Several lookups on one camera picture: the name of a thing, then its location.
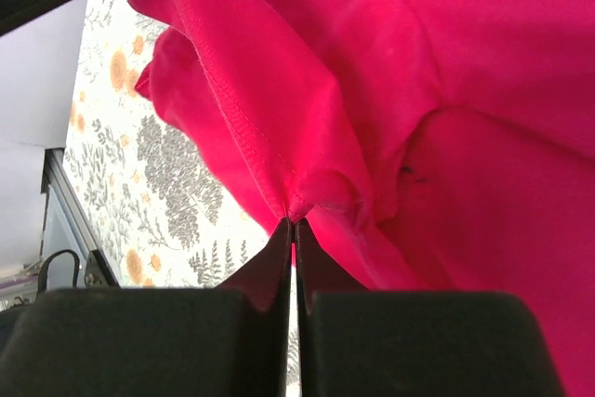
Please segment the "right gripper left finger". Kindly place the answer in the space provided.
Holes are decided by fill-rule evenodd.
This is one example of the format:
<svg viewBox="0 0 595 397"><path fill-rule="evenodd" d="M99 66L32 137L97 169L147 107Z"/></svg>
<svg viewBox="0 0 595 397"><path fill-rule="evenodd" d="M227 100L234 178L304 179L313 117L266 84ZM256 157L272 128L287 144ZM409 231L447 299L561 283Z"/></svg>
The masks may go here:
<svg viewBox="0 0 595 397"><path fill-rule="evenodd" d="M62 289L19 318L5 396L282 396L292 225L214 288Z"/></svg>

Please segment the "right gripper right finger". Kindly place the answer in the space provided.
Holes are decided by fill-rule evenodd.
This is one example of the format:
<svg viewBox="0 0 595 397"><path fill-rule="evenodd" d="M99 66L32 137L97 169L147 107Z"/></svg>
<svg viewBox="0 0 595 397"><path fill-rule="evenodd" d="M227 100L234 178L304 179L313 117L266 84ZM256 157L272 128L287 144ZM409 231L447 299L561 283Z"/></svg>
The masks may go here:
<svg viewBox="0 0 595 397"><path fill-rule="evenodd" d="M538 323L516 297L367 290L295 226L306 396L561 396Z"/></svg>

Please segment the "magenta pink t-shirt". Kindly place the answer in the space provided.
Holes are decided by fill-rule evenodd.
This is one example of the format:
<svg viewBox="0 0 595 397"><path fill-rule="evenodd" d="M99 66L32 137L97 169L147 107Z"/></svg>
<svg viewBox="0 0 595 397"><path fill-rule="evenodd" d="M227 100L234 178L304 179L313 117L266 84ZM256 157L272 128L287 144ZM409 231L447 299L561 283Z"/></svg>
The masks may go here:
<svg viewBox="0 0 595 397"><path fill-rule="evenodd" d="M502 290L594 392L594 0L128 0L136 89L265 230L380 289Z"/></svg>

